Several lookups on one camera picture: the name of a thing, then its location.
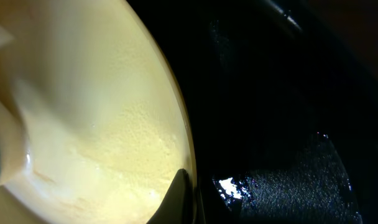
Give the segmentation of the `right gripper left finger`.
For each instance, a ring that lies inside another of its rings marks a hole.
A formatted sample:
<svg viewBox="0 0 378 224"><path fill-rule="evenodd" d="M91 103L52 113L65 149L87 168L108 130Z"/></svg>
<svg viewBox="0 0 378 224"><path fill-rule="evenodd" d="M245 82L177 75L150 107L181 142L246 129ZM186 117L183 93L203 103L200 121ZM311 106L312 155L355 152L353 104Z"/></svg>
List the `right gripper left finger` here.
<svg viewBox="0 0 378 224"><path fill-rule="evenodd" d="M160 207L147 224L192 224L193 188L185 169L173 178Z"/></svg>

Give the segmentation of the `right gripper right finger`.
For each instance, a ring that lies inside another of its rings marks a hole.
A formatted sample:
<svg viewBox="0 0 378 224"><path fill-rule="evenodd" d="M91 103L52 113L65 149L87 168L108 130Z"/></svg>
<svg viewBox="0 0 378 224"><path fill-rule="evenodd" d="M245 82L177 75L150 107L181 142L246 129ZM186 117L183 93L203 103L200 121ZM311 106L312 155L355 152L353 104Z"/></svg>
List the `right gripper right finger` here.
<svg viewBox="0 0 378 224"><path fill-rule="evenodd" d="M210 176L198 179L203 223L237 223L239 200L227 193L220 180Z"/></svg>

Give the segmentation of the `yellow plate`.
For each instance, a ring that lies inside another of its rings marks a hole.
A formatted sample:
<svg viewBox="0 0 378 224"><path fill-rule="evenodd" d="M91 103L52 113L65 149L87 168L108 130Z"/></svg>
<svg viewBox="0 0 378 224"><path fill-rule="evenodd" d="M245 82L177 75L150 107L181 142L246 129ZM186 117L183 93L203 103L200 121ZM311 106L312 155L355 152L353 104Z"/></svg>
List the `yellow plate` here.
<svg viewBox="0 0 378 224"><path fill-rule="evenodd" d="M177 81L127 1L0 1L27 164L0 223L147 223L179 169L196 185Z"/></svg>

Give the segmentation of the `green yellow sponge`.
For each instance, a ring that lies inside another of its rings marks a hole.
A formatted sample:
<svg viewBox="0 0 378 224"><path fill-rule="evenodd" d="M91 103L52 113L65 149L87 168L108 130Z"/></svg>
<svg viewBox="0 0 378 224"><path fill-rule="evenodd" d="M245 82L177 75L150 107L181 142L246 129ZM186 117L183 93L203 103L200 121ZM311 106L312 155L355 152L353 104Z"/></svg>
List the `green yellow sponge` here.
<svg viewBox="0 0 378 224"><path fill-rule="evenodd" d="M10 182L27 164L27 144L8 59L13 35L0 25L0 186Z"/></svg>

